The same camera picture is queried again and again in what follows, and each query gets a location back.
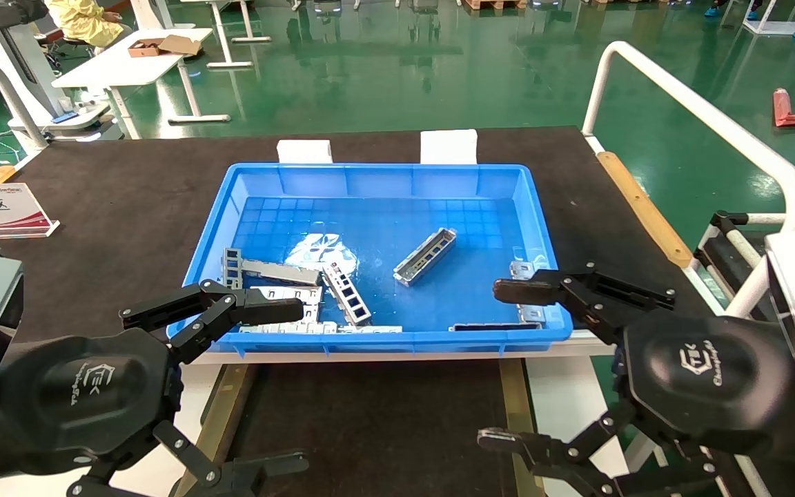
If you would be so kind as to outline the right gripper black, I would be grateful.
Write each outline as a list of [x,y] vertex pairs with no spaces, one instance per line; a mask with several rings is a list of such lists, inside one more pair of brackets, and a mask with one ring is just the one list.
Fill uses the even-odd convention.
[[[480,429],[483,449],[517,455],[532,475],[561,480],[580,496],[671,496],[716,482],[716,465],[698,445],[738,455],[775,447],[781,399],[795,376],[791,350],[775,324],[676,315],[668,312],[675,309],[674,289],[618,277],[593,263],[499,279],[493,293],[504,303],[559,304],[601,342],[621,346],[625,391],[635,408],[606,410],[568,442]],[[628,309],[647,314],[631,323]],[[616,477],[601,471],[593,455],[628,425],[678,451],[682,462]]]

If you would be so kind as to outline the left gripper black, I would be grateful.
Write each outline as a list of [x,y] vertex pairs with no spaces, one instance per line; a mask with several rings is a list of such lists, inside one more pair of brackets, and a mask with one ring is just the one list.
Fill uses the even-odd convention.
[[[111,487],[110,479],[158,444],[195,477],[186,496],[259,496],[269,478],[306,471],[302,451],[217,466],[173,424],[183,390],[177,361],[194,362],[239,325],[293,323],[304,311],[295,297],[269,299],[256,289],[203,280],[123,309],[123,328],[130,330],[117,335],[13,347],[0,367],[0,446],[8,472],[46,476],[94,463],[67,496],[139,496]],[[168,347],[148,333],[185,320]]]

